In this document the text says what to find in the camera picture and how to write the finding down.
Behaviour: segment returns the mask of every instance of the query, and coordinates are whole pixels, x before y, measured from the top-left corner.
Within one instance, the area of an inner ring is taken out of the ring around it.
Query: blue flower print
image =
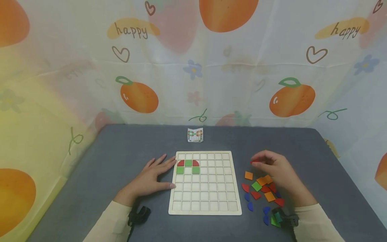
[[[202,77],[202,66],[199,63],[196,63],[193,60],[188,61],[188,66],[183,67],[183,70],[186,73],[191,74],[191,80],[195,79],[195,76]]]
[[[354,68],[357,69],[355,71],[355,76],[360,74],[362,71],[365,71],[367,73],[373,72],[374,67],[378,65],[379,62],[379,59],[373,59],[372,55],[367,55],[366,57],[364,57],[364,60],[362,62],[358,62],[355,64]]]
[[[24,98],[16,96],[14,91],[11,89],[5,89],[4,92],[0,93],[0,110],[7,111],[12,109],[17,113],[21,113],[18,105],[24,102]]]

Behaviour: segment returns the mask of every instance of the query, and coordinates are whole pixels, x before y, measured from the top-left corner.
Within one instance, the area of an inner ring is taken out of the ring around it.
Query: left hand
[[[166,154],[157,160],[151,159],[140,174],[123,189],[121,189],[113,201],[124,206],[132,207],[136,198],[146,196],[161,190],[173,189],[176,186],[170,182],[158,182],[157,177],[176,164],[175,156],[161,163],[166,158]]]

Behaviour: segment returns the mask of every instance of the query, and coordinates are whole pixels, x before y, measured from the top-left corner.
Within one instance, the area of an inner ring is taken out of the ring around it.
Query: orange square tile
[[[257,182],[258,182],[258,184],[260,184],[261,186],[267,184],[267,181],[266,181],[266,178],[265,178],[265,177],[258,178],[258,179],[257,179]]]
[[[272,201],[274,201],[276,199],[272,192],[265,193],[265,197],[266,197],[268,202],[272,202]]]
[[[245,178],[249,180],[253,180],[253,173],[251,172],[245,172]]]
[[[270,184],[270,183],[273,182],[273,180],[271,179],[271,176],[269,176],[269,175],[266,175],[266,176],[264,177],[264,179],[266,180],[266,183],[267,183],[267,184]]]

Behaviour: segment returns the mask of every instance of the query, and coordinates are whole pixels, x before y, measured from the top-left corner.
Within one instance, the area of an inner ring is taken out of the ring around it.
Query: black device
[[[147,221],[149,215],[151,214],[151,209],[145,206],[142,206],[140,211],[137,213],[137,208],[133,207],[132,211],[129,213],[128,226],[131,226],[130,233],[128,236],[127,242],[130,239],[130,236],[133,233],[134,226],[137,224],[143,224]]]

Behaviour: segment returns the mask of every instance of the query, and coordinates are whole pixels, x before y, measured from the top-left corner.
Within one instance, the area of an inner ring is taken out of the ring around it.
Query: finger
[[[153,162],[154,162],[154,158],[152,158],[150,161],[146,163],[146,165],[144,166],[144,169],[150,167]]]
[[[276,161],[280,159],[280,157],[282,157],[280,154],[277,154],[273,151],[263,150],[253,155],[253,157],[251,157],[251,160],[264,161],[266,159],[271,159],[272,161]]]
[[[156,191],[169,190],[175,187],[176,185],[170,182],[158,182],[156,185]]]
[[[162,156],[160,156],[160,158],[158,158],[158,159],[151,165],[151,167],[157,166],[158,164],[160,164],[160,163],[165,159],[166,156],[167,156],[167,154],[163,154]]]
[[[262,162],[254,162],[254,163],[252,163],[252,166],[260,169],[261,171],[266,172],[267,174],[269,174],[271,176],[274,176],[273,171],[274,171],[275,167],[272,165],[268,165],[268,164],[265,164]]]
[[[175,158],[176,158],[176,156],[169,158],[166,162],[163,163],[163,165],[167,165],[167,164],[173,162],[175,160]]]
[[[168,164],[158,166],[157,175],[160,175],[160,174],[167,172],[169,169],[171,169],[176,164],[176,162],[177,162],[176,160],[173,160],[173,161],[169,162]]]

